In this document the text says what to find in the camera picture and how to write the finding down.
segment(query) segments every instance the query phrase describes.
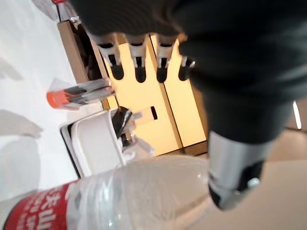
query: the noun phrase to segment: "clear plastic bottle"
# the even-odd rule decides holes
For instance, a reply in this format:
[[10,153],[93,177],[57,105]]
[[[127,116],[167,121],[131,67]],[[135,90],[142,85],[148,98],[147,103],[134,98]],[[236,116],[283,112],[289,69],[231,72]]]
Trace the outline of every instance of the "clear plastic bottle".
[[[43,224],[69,230],[189,229],[211,205],[207,180],[207,161],[199,158],[168,156],[135,161],[70,183],[64,193],[66,223],[58,220]],[[41,207],[47,206],[45,198],[36,197],[42,200]],[[205,226],[193,228],[205,229]]]

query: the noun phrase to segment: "gloved hand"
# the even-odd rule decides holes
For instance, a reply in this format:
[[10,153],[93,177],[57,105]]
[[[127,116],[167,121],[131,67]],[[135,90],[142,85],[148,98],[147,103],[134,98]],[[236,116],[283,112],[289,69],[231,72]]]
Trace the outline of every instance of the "gloved hand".
[[[214,161],[211,195],[222,209],[241,200],[237,193],[248,190],[251,176],[259,179],[267,157],[264,151],[283,131],[293,100],[307,93],[307,1],[71,3],[95,35],[184,32],[188,36],[179,51],[195,61],[189,76],[204,97],[213,137],[213,141],[209,139],[209,154]],[[222,141],[231,148],[213,151]],[[236,151],[235,158],[227,152],[231,150]]]

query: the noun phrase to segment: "plastic water bottle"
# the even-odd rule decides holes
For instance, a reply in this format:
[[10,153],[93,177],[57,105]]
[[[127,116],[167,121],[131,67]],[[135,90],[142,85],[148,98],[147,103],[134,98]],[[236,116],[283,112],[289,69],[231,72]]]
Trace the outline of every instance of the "plastic water bottle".
[[4,229],[189,229],[211,205],[207,180],[199,158],[135,161],[21,200]]

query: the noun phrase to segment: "red bottle label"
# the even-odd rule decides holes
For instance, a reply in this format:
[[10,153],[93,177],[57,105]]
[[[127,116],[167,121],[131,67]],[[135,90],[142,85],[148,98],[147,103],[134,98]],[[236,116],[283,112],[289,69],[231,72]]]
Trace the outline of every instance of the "red bottle label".
[[5,230],[65,230],[69,186],[32,194],[21,200],[7,218]]

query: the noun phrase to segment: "black glove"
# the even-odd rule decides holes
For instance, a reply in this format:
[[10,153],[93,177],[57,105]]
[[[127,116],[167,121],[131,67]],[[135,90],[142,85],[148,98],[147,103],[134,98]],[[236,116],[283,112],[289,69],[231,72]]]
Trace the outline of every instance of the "black glove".
[[306,0],[70,0],[95,35],[185,32],[210,130],[262,143],[307,93]]

